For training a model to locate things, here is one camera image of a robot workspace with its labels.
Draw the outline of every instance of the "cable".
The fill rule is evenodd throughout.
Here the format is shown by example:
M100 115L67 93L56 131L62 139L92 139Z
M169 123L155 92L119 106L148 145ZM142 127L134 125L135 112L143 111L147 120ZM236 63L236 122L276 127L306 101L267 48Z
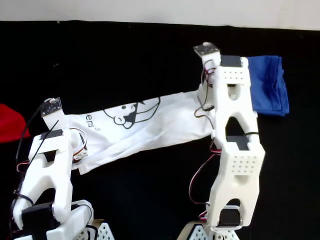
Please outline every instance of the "cable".
M23 132L21 134L21 137L20 137L20 140L19 140L19 144L18 144L18 147L17 147L17 150L16 150L16 154L15 154L15 162L16 162L16 164L18 164L18 159L19 159L20 148L21 148L21 145L22 145L22 140L24 139L24 136L25 136L25 134L26 134L31 122L36 117L36 115L41 110L41 108L44 106L44 104L46 104L51 99L52 98L48 98L48 99L44 100L43 103L40 104L40 106L36 109L36 111L33 113L33 115L30 117L30 119L26 123L26 125L25 125L25 127L23 129Z
M250 131L250 132L245 133L244 135L247 136L247 135L253 135L253 134L259 135L259 133L257 131Z
M191 196L191 190L192 190L192 185L194 183L194 180L196 178L196 176L200 173L200 171L204 168L204 166L216 155L220 155L218 153L214 153L212 154L200 167L199 169L195 172L195 174L193 175L193 177L191 178L190 184L189 184L189 198L191 200L191 202L193 202L194 204L206 204L206 202L198 202L195 201L192 196Z
M215 141L215 139L212 139L211 144L210 144L210 146L209 146L210 152L212 152L212 153L214 153L214 154L221 154L222 149L217 149L217 148L212 149L213 145L215 144L214 141Z
M28 165L29 164L29 161L23 161L23 162L20 162L16 167L15 167L15 170L18 172L18 173L21 173L19 167L21 165Z
M32 161L35 159L36 155L38 154L39 149L41 148L42 144L44 143L44 141L46 140L48 135L52 132L52 130L55 128L55 126L58 124L58 122L59 122L59 120L57 120L55 122L55 124L50 128L50 130L45 133L45 135L44 135L39 147L37 148L37 150L35 151L35 154L33 155L32 159L30 160L29 166L31 165Z
M85 149L85 147L87 146L87 142L88 142L88 136L87 136L87 134L83 131L83 130L81 130L80 128L77 128L77 127L71 127L71 128L69 128L70 130L78 130L78 131L80 131L84 136L85 136L85 141L84 141L84 143L82 144L82 146L79 148L79 149L74 149L73 150L73 156L75 156L75 155L77 155L77 154L79 154L83 149Z
M208 61L206 61L206 62L203 64L203 68L202 68L202 72L201 72L201 81L200 81L201 84L203 84L203 82L204 82L204 73L205 73L206 81L207 81L206 93L205 93L205 97L204 97L204 102L201 103L199 96L197 96L198 101L199 101L199 103L201 104L201 106L194 111L193 115L194 115L196 118L205 117L206 119L208 119L208 121L209 121L212 129L215 129L215 128L214 128L214 125L213 125L213 123L212 123L212 121L211 121L211 119L210 119L207 115L205 115L205 114L197 115L197 112L198 112L200 109L202 109L202 110L205 111L205 112L208 112L208 111L211 111L212 109L215 108L215 106L210 106L210 107L208 107L208 108L204 108L204 105L206 104L207 99L208 99L208 92L209 92L209 82L208 82L208 78L207 78L207 77L209 77L211 74L213 74L213 73L215 72L215 71L212 71L212 72L210 72L210 73L206 72L206 67L205 67L205 66L206 66L206 63L208 63L208 62L210 62L210 61L211 61L211 60L208 60Z
M86 225L88 225L89 222L90 222L90 219L92 218L92 210L91 210L91 207L90 207L88 204L77 204L77 205L78 205L78 207L87 206L87 207L89 208L89 210L90 210L90 217L89 217L88 223L86 224Z
M204 114L202 114L202 115L196 115L197 111L199 111L200 109L201 109L201 107L197 108L197 109L194 111L193 115L194 115L197 119L202 118L202 117L205 117L206 119L209 120L209 123L210 123L212 129L215 129L214 124L212 123L210 117L208 117L207 115L204 115Z
M32 199L26 195L23 195L21 193L15 193L15 192L14 192L14 195L16 195L16 198L22 198L22 199L27 200L31 204L31 206L35 205L34 201L32 201Z
M93 225L86 225L85 227L88 229L93 229L94 230L94 240L98 239L98 228L96 228Z
M206 214L207 214L207 211L200 213L198 216L199 220L206 221L207 220L207 218L205 217Z

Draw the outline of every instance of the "white wall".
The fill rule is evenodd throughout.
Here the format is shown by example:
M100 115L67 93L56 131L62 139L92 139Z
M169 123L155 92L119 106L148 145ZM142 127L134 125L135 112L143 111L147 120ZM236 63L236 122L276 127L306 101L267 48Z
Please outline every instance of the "white wall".
M320 0L0 0L0 21L45 20L320 30Z

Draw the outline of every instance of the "black backdrop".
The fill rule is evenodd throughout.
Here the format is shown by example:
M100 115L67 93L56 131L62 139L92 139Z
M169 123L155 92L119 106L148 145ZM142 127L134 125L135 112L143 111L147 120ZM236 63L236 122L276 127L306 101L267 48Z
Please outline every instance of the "black backdrop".
M319 239L318 80L320 33L114 22L0 22L1 102L28 119L48 97L66 114L89 113L156 96L193 91L201 61L192 47L209 41L225 55L283 57L289 94L286 117L258 117L266 156L260 195L241 240ZM32 135L46 130L38 117ZM144 151L85 175L73 172L73 199L86 199L116 239L176 239L203 208L188 198L193 173L208 156L210 138ZM27 157L31 139L23 143ZM6 226L18 176L16 142L1 144ZM194 185L207 200L219 161ZM8 230L1 231L3 238Z

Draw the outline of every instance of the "hole pattern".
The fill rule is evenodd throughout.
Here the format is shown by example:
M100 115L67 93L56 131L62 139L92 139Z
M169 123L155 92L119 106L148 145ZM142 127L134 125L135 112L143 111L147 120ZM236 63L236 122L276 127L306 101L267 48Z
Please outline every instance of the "hole pattern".
M115 240L107 223L102 223L98 232L97 240Z
M89 234L87 230L81 231L80 234L74 238L74 240L87 240L89 239Z
M233 80L233 79L240 79L240 80L243 80L245 78L247 78L247 74L246 72L243 72L243 71L237 71L237 70L225 70L225 71L221 71L220 73L221 77L224 78L224 79L230 79L230 80Z
M233 174L250 175L256 168L256 156L234 156L231 172Z
M214 239L217 239L217 240L239 240L235 231L231 231L231 230L219 231L219 235L216 236L216 238L214 238Z
M208 236L201 225L195 226L193 232L191 233L189 240L207 240Z

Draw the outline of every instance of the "red cloth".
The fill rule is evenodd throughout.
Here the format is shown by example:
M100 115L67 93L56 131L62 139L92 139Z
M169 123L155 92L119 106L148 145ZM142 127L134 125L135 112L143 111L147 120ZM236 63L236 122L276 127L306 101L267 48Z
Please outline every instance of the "red cloth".
M26 121L20 113L0 103L0 143L19 140L25 126ZM28 129L24 137L30 137Z

